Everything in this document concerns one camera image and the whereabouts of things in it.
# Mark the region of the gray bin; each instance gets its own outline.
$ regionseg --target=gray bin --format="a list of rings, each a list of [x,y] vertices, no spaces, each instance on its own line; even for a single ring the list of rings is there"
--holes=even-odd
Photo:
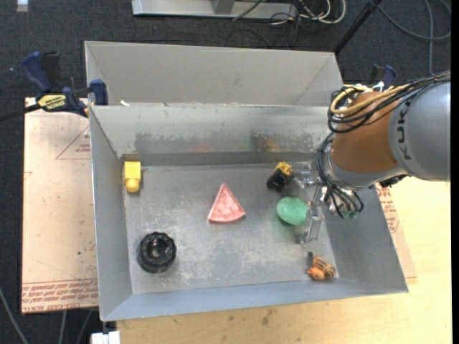
[[[103,80],[109,106],[91,106],[91,156],[100,317],[140,317],[406,292],[375,190],[355,220],[330,214],[317,240],[299,244],[266,181],[278,161],[307,168],[328,133],[326,104],[342,86],[333,54],[87,42],[87,80]],[[123,162],[140,161],[138,193]],[[211,224],[225,183],[246,216]],[[143,271],[136,250],[167,233],[177,258]],[[306,274],[314,251],[337,268],[329,282]]]

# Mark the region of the wire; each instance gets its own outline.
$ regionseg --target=wire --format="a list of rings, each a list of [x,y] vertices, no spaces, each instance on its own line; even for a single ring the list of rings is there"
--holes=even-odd
[[[361,126],[371,125],[376,121],[381,120],[384,116],[388,115],[400,105],[416,98],[419,94],[427,90],[429,87],[436,85],[441,82],[448,82],[451,80],[451,74],[445,72],[439,75],[432,75],[430,77],[422,78],[409,82],[407,84],[395,87],[394,89],[387,90],[379,95],[376,95],[368,100],[365,100],[358,105],[350,104],[347,108],[337,109],[343,101],[349,99],[350,95],[355,95],[361,92],[363,87],[345,87],[338,94],[332,95],[332,103],[328,109],[328,128],[333,133],[348,133]],[[368,109],[370,105],[373,105],[376,101],[379,101],[374,107]],[[392,106],[382,114],[379,111],[388,108],[393,103],[398,103]],[[334,125],[345,125],[346,127],[334,127]]]
[[[85,319],[85,321],[83,323],[83,326],[81,327],[80,334],[78,334],[78,339],[76,341],[77,344],[80,344],[80,341],[81,341],[81,339],[83,337],[83,334],[85,333],[87,322],[89,321],[89,319],[90,319],[90,317],[91,317],[93,312],[94,312],[93,310],[90,310],[89,313],[87,314],[86,319]]]
[[[1,287],[0,287],[0,298],[1,298],[1,302],[3,303],[3,307],[5,307],[5,311],[6,311],[7,315],[8,315],[8,317],[9,317],[9,320],[11,321],[12,325],[14,326],[14,329],[17,332],[17,335],[20,337],[21,341],[24,344],[29,344],[29,342],[25,338],[24,334],[22,333],[21,328],[17,324],[17,321],[14,318],[13,313],[11,312],[11,309],[8,306],[8,302],[6,301],[6,298],[5,298],[4,294],[3,294],[3,290],[1,289]]]
[[[65,331],[65,322],[67,320],[67,311],[64,311],[62,314],[62,323],[60,324],[60,332],[59,332],[59,341],[58,344],[62,344],[64,340],[64,331]]]
[[[249,9],[247,9],[246,11],[244,11],[242,14],[240,14],[239,16],[237,16],[236,18],[233,19],[233,21],[236,21],[238,19],[241,19],[243,18],[244,16],[248,15],[250,12],[252,12],[258,5],[260,5],[261,3],[263,2],[263,0],[258,0],[257,2],[255,2]]]
[[[238,32],[245,32],[245,33],[251,33],[251,34],[254,34],[255,36],[257,36],[259,39],[261,39],[265,44],[266,46],[268,46],[269,48],[273,48],[273,45],[268,41],[268,39],[263,36],[261,33],[259,32],[256,32],[256,31],[253,31],[251,29],[236,29],[232,32],[230,32],[227,36],[226,36],[226,39],[224,41],[224,45],[227,46],[228,45],[228,41],[230,40],[230,38],[235,34],[235,33],[238,33]]]
[[[336,213],[344,219],[345,216],[342,213],[342,210],[340,206],[338,205],[338,202],[336,201],[336,198],[340,198],[344,204],[346,204],[347,211],[349,213],[360,213],[364,209],[364,204],[363,201],[357,196],[355,192],[352,193],[353,197],[355,197],[355,200],[352,199],[352,197],[345,192],[345,190],[341,189],[336,183],[334,183],[328,175],[325,174],[325,171],[323,170],[323,155],[326,153],[326,149],[328,147],[328,144],[331,143],[333,140],[333,133],[330,133],[325,140],[322,142],[321,146],[318,149],[318,155],[316,157],[316,167],[318,170],[319,177],[321,181],[326,185],[326,194],[325,194],[325,200],[330,198],[331,202],[333,203],[333,206],[335,207]]]
[[[299,14],[300,18],[310,19],[310,20],[317,21],[317,22],[324,23],[324,24],[336,24],[336,23],[339,23],[341,20],[343,20],[344,16],[346,15],[346,0],[339,0],[339,2],[341,2],[341,5],[342,5],[341,15],[338,18],[335,18],[335,19],[332,19],[332,20],[326,19],[331,13],[331,2],[330,2],[330,0],[325,0],[326,4],[327,4],[326,13],[322,12],[320,14],[314,14],[311,11],[311,9],[309,9],[304,4],[304,0],[299,0],[299,1],[301,3],[301,7],[304,10],[306,10],[306,13],[307,13],[307,14],[304,14],[304,13]]]
[[[443,1],[443,0],[438,0],[447,10],[447,13],[449,16],[451,16],[451,8],[449,5]],[[432,14],[432,8],[429,4],[428,0],[424,0],[425,5],[427,7],[427,11],[429,13],[429,36],[424,36],[418,33],[415,33],[413,31],[408,30],[407,28],[404,28],[402,25],[398,24],[388,13],[380,6],[378,5],[377,8],[380,10],[380,12],[386,17],[386,19],[389,20],[390,23],[392,23],[396,28],[402,30],[403,32],[407,33],[408,35],[412,37],[416,37],[419,39],[426,39],[429,41],[429,73],[432,73],[432,59],[433,59],[433,42],[441,39],[446,39],[451,35],[451,30],[442,36],[434,36],[434,19],[433,19],[433,14]]]

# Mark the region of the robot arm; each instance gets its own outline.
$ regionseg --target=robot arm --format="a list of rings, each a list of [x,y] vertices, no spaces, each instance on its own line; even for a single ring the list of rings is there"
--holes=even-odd
[[[361,187],[405,176],[450,179],[450,74],[386,92],[348,87],[332,102],[328,124],[317,166],[330,196],[355,198]]]

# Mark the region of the black cable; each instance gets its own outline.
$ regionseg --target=black cable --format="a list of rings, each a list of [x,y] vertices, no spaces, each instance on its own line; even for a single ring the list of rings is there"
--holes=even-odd
[[[361,126],[366,126],[366,125],[371,125],[375,123],[376,121],[381,120],[384,116],[388,115],[392,111],[394,111],[396,108],[398,108],[401,104],[404,102],[407,102],[408,100],[412,100],[415,97],[417,97],[420,93],[424,92],[427,88],[431,87],[432,85],[435,85],[437,83],[441,82],[447,82],[450,81],[450,73],[446,72],[441,75],[433,75],[431,77],[427,78],[422,78],[420,80],[415,80],[414,82],[408,83],[409,85],[403,89],[402,91],[395,93],[393,95],[390,95],[388,98],[380,102],[379,104],[375,105],[371,110],[366,110],[368,106],[372,105],[368,104],[367,106],[356,110],[356,112],[350,114],[350,115],[338,115],[334,114],[331,112],[331,109],[328,109],[327,117],[328,117],[328,128],[334,132],[334,133],[348,133],[350,131],[353,131],[357,128],[360,128]],[[349,95],[344,96],[343,100],[340,101],[341,104],[344,103],[344,101],[349,98]],[[391,105],[392,103],[402,100],[400,103],[398,103],[395,107],[393,107],[391,110],[386,111],[382,115],[380,115],[378,118],[373,119],[371,122],[369,122],[369,119],[377,112],[380,110],[386,108],[387,106]],[[333,124],[342,124],[348,126],[348,128],[342,128],[338,129],[333,126]]]
[[[17,118],[17,117],[22,116],[22,115],[24,115],[26,113],[39,110],[40,108],[42,108],[42,106],[40,106],[37,103],[35,105],[22,108],[21,110],[17,110],[17,111],[14,111],[12,113],[8,113],[6,115],[0,116],[0,123],[2,123],[4,121],[7,121],[7,120],[11,120],[12,118]]]
[[[224,41],[224,45],[225,45],[226,47],[228,47],[228,41],[229,41],[229,39],[230,39],[235,33],[237,33],[237,32],[245,32],[245,33],[254,34],[254,35],[257,36],[259,39],[261,39],[261,40],[266,44],[267,47],[269,47],[269,48],[271,48],[271,49],[273,48],[273,45],[268,41],[268,39],[267,39],[265,36],[263,36],[261,33],[257,32],[257,31],[251,30],[251,29],[236,29],[236,30],[230,32],[230,33],[226,36],[225,41]]]
[[[249,14],[251,11],[253,11],[258,5],[260,5],[261,3],[263,2],[263,0],[258,0],[257,2],[255,2],[249,9],[247,9],[246,11],[244,11],[241,15],[237,16],[236,18],[233,19],[233,21],[236,21],[238,19],[241,19],[243,18],[244,16],[246,16],[247,14]]]

